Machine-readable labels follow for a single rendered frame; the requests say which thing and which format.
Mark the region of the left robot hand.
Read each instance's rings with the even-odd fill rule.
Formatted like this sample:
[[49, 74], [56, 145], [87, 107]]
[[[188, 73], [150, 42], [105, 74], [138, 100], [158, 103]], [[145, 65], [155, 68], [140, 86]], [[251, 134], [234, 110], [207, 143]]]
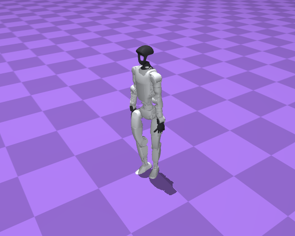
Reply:
[[164, 122], [159, 123], [159, 119], [157, 119], [157, 124], [158, 124], [158, 126], [157, 126], [157, 128], [156, 128], [156, 130], [154, 132], [156, 132], [157, 130], [158, 130], [158, 133], [163, 132], [163, 130], [165, 130]]

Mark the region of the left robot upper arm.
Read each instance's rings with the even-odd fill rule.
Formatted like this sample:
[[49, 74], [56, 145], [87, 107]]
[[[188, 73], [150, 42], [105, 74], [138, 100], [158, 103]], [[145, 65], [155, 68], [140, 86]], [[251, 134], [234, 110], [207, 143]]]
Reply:
[[161, 92], [162, 92], [162, 88], [161, 88], [161, 82], [162, 82], [162, 77], [159, 73], [157, 72], [151, 72], [150, 73], [150, 80], [151, 82], [153, 83], [153, 90], [154, 90], [154, 93], [155, 93], [155, 96], [153, 96], [152, 98], [152, 102], [154, 104], [157, 104], [157, 99], [159, 97], [162, 98], [161, 96]]

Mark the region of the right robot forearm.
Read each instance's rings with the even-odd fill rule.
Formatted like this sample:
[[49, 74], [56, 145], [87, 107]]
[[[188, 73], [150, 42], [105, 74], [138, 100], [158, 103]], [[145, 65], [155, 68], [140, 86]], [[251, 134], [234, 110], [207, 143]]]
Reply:
[[136, 108], [137, 97], [138, 97], [137, 93], [133, 93], [131, 91], [131, 98], [130, 98], [130, 105], [129, 105], [129, 107], [132, 106], [133, 109]]

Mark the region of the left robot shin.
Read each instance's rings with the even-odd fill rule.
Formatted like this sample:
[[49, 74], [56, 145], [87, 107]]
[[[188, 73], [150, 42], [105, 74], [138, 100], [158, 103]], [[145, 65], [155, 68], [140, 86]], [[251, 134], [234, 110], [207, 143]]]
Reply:
[[153, 160], [153, 168], [158, 167], [158, 160], [160, 158], [160, 153], [161, 153], [161, 142], [160, 142], [160, 147], [159, 150], [153, 149], [152, 150], [152, 160]]

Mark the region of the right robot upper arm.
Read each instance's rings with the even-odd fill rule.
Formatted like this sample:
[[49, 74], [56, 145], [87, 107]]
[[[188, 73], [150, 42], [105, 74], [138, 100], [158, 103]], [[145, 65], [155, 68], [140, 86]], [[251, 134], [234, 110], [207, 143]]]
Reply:
[[135, 82], [135, 69], [136, 69], [136, 67], [137, 66], [132, 67], [132, 74], [133, 74], [133, 82], [134, 82], [134, 84], [130, 87], [130, 90], [133, 93], [137, 93], [137, 90], [136, 90], [136, 82]]

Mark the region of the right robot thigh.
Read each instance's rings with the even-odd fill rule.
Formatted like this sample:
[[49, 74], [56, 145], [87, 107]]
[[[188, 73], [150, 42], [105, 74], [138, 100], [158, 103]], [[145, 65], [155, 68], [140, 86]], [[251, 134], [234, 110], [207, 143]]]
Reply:
[[132, 129], [132, 134], [135, 141], [140, 146], [144, 147], [147, 145], [148, 139], [145, 136], [142, 136], [142, 133], [143, 133], [143, 124], [141, 121], [142, 118], [143, 117], [141, 116], [140, 108], [134, 110], [131, 116], [131, 129]]

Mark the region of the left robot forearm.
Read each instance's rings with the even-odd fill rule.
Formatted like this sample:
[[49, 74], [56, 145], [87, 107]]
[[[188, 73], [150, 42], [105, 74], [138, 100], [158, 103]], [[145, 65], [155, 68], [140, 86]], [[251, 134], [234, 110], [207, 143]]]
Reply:
[[157, 104], [155, 104], [155, 112], [156, 112], [155, 116], [157, 119], [159, 119], [159, 123], [162, 123], [164, 121], [162, 108], [163, 108], [163, 101], [162, 101], [162, 98], [159, 97], [157, 99]]

